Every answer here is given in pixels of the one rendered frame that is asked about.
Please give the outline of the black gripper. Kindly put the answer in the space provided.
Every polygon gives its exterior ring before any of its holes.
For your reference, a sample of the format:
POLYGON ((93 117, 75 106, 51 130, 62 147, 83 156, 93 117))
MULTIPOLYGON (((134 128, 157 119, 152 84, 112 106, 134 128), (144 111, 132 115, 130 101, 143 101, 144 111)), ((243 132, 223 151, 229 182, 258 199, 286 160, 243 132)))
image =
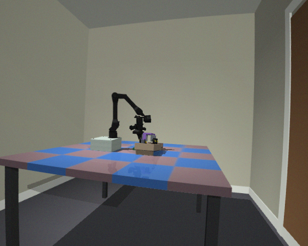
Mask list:
POLYGON ((146 128, 143 127, 143 123, 137 123, 137 128, 132 132, 133 134, 137 134, 138 139, 142 137, 142 134, 144 133, 142 130, 146 131, 146 128))

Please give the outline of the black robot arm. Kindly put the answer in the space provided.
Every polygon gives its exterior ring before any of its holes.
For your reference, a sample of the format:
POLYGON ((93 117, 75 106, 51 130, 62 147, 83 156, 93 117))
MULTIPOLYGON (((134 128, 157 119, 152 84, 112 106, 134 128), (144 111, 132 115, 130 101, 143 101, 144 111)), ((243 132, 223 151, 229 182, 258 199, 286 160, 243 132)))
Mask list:
MULTIPOLYGON (((135 110, 135 112, 140 116, 135 116, 137 123, 143 123, 144 122, 151 122, 151 116, 150 115, 144 115, 142 109, 140 109, 138 106, 136 106, 133 101, 126 95, 126 94, 119 94, 116 92, 113 92, 111 94, 112 102, 113 102, 113 120, 111 127, 109 128, 109 137, 108 138, 117 138, 117 131, 116 129, 119 127, 119 121, 118 121, 118 99, 123 98, 125 99, 135 110)), ((129 126, 130 130, 134 130, 137 128, 137 125, 129 126)))

